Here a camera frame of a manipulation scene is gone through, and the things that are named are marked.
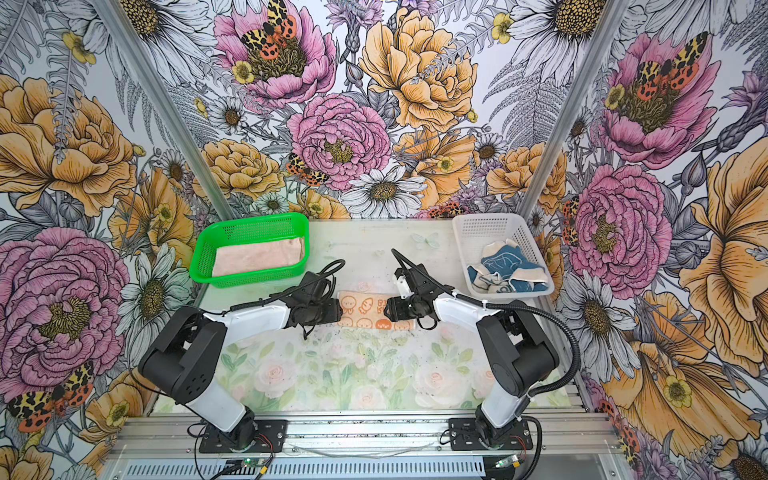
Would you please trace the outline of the white plastic basket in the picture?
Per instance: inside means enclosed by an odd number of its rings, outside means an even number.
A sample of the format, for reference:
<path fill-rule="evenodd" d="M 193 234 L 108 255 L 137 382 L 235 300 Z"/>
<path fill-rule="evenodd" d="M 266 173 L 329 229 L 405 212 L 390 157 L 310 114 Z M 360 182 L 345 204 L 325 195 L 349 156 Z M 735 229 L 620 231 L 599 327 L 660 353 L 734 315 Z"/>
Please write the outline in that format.
<path fill-rule="evenodd" d="M 507 302 L 554 292 L 554 281 L 523 217 L 466 214 L 452 227 L 469 294 Z"/>

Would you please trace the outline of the orange patterned towel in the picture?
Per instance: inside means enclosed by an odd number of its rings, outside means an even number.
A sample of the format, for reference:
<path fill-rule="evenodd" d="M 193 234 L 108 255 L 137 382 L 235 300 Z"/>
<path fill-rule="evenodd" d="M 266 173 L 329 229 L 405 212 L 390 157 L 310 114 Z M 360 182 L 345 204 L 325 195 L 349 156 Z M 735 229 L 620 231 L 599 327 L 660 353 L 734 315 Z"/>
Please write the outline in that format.
<path fill-rule="evenodd" d="M 408 331 L 415 328 L 414 320 L 392 321 L 385 315 L 388 297 L 381 294 L 341 291 L 342 327 L 362 329 Z"/>

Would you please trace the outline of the blue white patterned towel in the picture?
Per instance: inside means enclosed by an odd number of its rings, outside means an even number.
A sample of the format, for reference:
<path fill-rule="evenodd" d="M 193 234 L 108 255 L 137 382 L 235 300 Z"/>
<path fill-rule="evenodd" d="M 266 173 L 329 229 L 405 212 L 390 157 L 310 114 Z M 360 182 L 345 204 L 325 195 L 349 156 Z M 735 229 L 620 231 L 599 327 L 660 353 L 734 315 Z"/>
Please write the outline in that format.
<path fill-rule="evenodd" d="M 484 246 L 467 274 L 472 288 L 483 294 L 544 292 L 550 286 L 545 268 L 529 260 L 511 239 Z"/>

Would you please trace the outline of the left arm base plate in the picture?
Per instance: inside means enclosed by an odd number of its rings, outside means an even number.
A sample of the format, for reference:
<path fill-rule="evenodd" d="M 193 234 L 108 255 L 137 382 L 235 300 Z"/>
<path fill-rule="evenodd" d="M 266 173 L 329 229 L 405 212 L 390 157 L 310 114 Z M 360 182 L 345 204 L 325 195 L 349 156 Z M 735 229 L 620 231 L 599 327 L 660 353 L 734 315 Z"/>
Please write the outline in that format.
<path fill-rule="evenodd" d="M 280 453 L 287 436 L 286 420 L 254 420 L 223 432 L 207 425 L 198 450 L 203 454 Z"/>

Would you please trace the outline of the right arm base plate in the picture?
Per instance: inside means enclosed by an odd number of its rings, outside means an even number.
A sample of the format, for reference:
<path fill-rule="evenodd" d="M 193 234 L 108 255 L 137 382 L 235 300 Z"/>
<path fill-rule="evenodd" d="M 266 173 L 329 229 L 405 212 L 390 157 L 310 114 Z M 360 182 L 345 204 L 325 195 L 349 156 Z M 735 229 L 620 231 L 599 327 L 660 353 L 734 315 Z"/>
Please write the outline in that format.
<path fill-rule="evenodd" d="M 531 429 L 524 420 L 513 420 L 494 427 L 483 419 L 448 419 L 449 445 L 453 451 L 529 450 L 533 448 Z"/>

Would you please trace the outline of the pink towel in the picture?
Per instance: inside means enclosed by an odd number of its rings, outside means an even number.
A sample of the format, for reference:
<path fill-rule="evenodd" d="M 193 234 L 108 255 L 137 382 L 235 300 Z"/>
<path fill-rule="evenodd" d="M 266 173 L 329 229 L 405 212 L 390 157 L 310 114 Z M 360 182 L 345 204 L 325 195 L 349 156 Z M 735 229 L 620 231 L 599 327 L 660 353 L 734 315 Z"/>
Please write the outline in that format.
<path fill-rule="evenodd" d="M 293 266 L 304 257 L 302 238 L 224 246 L 216 251 L 214 278 Z"/>

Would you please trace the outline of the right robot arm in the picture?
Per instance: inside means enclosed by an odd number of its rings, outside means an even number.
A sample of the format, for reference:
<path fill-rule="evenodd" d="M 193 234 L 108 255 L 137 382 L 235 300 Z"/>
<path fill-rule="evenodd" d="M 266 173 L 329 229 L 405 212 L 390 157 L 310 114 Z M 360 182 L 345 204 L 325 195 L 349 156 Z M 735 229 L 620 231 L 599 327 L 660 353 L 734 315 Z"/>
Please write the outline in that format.
<path fill-rule="evenodd" d="M 393 322 L 429 317 L 476 333 L 494 384 L 475 414 L 480 441 L 496 446 L 522 421 L 532 399 L 570 382 L 569 375 L 548 382 L 560 366 L 558 352 L 540 322 L 539 311 L 524 302 L 492 304 L 439 283 L 421 265 L 394 273 L 398 295 L 387 300 Z"/>

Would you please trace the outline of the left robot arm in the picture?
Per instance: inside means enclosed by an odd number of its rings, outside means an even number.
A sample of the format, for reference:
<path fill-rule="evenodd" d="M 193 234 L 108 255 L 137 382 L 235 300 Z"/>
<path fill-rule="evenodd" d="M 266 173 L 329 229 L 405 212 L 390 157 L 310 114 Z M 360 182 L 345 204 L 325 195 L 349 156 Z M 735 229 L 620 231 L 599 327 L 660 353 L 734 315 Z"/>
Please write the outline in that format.
<path fill-rule="evenodd" d="M 176 403 L 213 427 L 224 446 L 243 451 L 256 439 L 252 410 L 216 379 L 220 357 L 233 344 L 294 327 L 309 335 L 342 317 L 335 275 L 306 273 L 297 286 L 221 313 L 183 306 L 138 364 L 138 372 Z"/>

